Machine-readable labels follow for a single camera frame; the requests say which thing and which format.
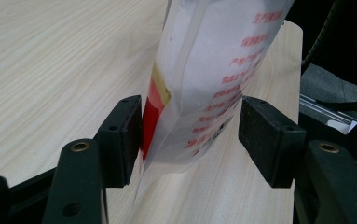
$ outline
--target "wooden table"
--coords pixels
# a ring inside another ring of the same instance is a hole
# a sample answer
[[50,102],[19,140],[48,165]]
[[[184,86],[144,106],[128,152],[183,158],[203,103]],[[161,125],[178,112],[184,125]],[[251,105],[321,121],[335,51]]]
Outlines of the wooden table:
[[[145,99],[167,1],[0,0],[0,175],[10,186],[56,166],[117,101]],[[248,95],[297,120],[302,32],[286,21]],[[138,166],[109,189],[110,223],[289,223],[293,190],[271,189],[236,116],[200,163],[133,204]]]

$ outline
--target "screw hole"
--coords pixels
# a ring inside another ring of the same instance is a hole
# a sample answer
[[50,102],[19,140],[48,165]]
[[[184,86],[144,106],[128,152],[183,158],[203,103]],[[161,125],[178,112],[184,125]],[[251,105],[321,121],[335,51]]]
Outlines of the screw hole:
[[69,203],[62,210],[62,214],[65,217],[73,217],[80,212],[82,209],[82,204],[80,203]]
[[80,152],[88,149],[90,144],[87,142],[79,142],[71,146],[71,151],[73,152]]
[[319,148],[322,149],[323,151],[330,152],[330,153],[338,153],[339,150],[337,147],[331,146],[329,144],[321,143],[319,145]]

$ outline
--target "plastic package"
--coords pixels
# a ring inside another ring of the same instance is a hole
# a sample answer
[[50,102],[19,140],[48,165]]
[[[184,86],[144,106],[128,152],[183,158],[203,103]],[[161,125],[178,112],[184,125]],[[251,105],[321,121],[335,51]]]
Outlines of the plastic package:
[[172,0],[145,104],[140,188],[206,153],[292,3]]

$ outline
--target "wood grain surface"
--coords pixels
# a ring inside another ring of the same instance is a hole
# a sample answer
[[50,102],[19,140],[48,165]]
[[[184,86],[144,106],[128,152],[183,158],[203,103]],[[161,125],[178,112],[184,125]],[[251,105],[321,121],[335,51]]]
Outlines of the wood grain surface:
[[[0,175],[55,167],[115,104],[145,99],[167,0],[0,0]],[[286,21],[245,94],[297,120],[302,32]],[[108,190],[110,223],[290,223],[293,190],[271,189],[237,137],[236,115],[205,157],[134,203],[138,166]]]

